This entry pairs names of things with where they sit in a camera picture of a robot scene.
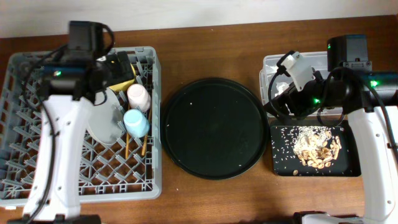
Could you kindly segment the grey-white round plate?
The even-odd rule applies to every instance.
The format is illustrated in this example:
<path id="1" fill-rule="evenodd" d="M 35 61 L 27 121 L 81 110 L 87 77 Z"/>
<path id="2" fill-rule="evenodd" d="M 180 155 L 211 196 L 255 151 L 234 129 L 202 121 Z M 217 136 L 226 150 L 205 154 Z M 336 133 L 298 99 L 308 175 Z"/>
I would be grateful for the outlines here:
<path id="1" fill-rule="evenodd" d="M 118 125 L 123 120 L 123 116 L 114 91 L 107 88 L 105 93 L 107 96 L 105 102 L 102 92 L 96 94 L 95 106 L 88 121 L 87 131 L 95 141 L 112 146 L 117 138 L 123 135 L 123 130 Z"/>

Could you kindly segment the wooden chopstick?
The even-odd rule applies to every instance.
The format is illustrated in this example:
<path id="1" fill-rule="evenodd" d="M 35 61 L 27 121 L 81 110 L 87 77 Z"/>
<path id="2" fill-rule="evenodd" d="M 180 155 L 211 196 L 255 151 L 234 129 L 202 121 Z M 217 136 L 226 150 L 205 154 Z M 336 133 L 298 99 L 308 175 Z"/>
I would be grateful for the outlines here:
<path id="1" fill-rule="evenodd" d="M 130 141 L 130 135 L 129 135 L 129 133 L 128 133 L 128 131 L 127 131 L 127 128 L 126 128 L 125 160 L 128 160 L 128 157 L 129 157 L 129 141 Z"/>
<path id="2" fill-rule="evenodd" d="M 148 114 L 148 122 L 149 122 L 149 130 L 150 130 L 150 126 L 151 126 L 151 119 L 152 119 L 152 109 L 149 110 L 149 114 Z M 146 155 L 146 150 L 147 150 L 147 142 L 148 142 L 148 137 L 149 137 L 149 130 L 146 133 L 146 135 L 144 136 L 144 144 L 142 147 L 142 151 L 141 151 L 141 156 L 144 157 Z"/>

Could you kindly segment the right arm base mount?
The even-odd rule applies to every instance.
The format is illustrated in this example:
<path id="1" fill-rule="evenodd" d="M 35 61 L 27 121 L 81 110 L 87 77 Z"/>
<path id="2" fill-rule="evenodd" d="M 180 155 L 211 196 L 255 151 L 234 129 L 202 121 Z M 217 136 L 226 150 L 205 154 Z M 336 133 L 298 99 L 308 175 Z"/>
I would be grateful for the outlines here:
<path id="1" fill-rule="evenodd" d="M 339 218 L 333 217 L 326 212 L 320 211 L 304 211 L 295 212 L 293 215 L 293 223 L 298 224 L 363 224 L 361 217 Z"/>

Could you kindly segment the white tissue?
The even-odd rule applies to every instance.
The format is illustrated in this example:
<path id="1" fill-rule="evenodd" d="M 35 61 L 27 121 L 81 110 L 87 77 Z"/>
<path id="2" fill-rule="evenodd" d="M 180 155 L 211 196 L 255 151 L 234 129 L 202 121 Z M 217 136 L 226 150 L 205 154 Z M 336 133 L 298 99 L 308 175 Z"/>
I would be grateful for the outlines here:
<path id="1" fill-rule="evenodd" d="M 279 82 L 276 84 L 277 93 L 274 96 L 281 95 L 286 89 L 288 89 L 289 84 L 286 82 Z"/>

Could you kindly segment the yellow bowl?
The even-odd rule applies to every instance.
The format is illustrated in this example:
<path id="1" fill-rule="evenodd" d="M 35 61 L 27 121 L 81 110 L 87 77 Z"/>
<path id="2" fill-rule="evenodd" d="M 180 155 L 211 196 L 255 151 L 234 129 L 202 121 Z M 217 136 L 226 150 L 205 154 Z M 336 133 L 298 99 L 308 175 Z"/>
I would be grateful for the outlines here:
<path id="1" fill-rule="evenodd" d="M 126 91 L 136 80 L 136 70 L 132 64 L 131 64 L 131 69 L 132 69 L 132 73 L 133 73 L 132 80 L 128 80 L 128 81 L 125 81 L 122 83 L 118 83 L 118 84 L 109 86 L 109 88 L 113 91 Z"/>

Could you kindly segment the blue plastic cup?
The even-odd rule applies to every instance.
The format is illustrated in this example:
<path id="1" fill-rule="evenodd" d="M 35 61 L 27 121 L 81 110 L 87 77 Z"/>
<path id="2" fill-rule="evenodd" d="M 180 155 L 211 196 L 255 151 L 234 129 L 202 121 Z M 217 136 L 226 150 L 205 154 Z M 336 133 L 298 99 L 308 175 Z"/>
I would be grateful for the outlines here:
<path id="1" fill-rule="evenodd" d="M 150 124 L 140 110 L 128 110 L 123 116 L 123 121 L 127 132 L 134 138 L 144 137 L 149 132 Z"/>

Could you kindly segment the pink plastic cup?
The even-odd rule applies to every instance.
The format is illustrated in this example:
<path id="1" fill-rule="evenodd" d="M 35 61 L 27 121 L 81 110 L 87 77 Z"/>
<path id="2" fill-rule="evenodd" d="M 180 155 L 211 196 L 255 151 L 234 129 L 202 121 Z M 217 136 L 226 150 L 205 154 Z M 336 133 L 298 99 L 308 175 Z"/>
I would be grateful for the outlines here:
<path id="1" fill-rule="evenodd" d="M 132 109 L 139 109 L 141 112 L 146 112 L 150 109 L 150 94 L 141 84 L 131 85 L 127 89 L 127 98 Z"/>

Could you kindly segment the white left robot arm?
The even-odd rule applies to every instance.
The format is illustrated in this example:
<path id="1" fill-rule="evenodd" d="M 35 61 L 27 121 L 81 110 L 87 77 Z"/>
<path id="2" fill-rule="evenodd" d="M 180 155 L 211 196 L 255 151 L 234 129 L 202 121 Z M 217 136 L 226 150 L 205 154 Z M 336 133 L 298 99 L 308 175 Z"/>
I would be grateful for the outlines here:
<path id="1" fill-rule="evenodd" d="M 84 136 L 96 106 L 96 94 L 132 79 L 128 60 L 116 73 L 106 64 L 114 47 L 114 32 L 91 21 L 70 21 L 68 43 L 30 67 L 42 67 L 35 92 L 41 114 L 41 133 L 34 181 L 20 219 L 13 223 L 101 223 L 99 215 L 82 215 L 78 181 Z"/>

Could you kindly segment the food scraps pile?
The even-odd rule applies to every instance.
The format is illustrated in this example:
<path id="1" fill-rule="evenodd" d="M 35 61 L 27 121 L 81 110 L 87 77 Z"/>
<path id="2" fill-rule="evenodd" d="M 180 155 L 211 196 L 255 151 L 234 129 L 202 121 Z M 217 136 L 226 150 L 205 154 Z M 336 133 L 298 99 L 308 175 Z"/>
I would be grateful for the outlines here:
<path id="1" fill-rule="evenodd" d="M 332 128 L 321 126 L 299 126 L 293 144 L 302 165 L 316 169 L 330 167 L 342 149 L 340 137 L 332 135 Z"/>

